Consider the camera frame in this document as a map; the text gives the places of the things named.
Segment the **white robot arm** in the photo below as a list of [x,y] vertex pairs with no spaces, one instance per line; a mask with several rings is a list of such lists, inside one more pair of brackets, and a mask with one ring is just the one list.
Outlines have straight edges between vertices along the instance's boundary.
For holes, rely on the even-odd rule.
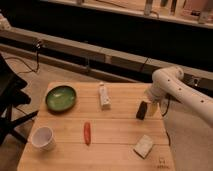
[[195,111],[199,118],[213,128],[213,98],[182,82],[184,71],[179,66],[157,69],[152,74],[152,84],[146,89],[151,102],[160,101],[166,94]]

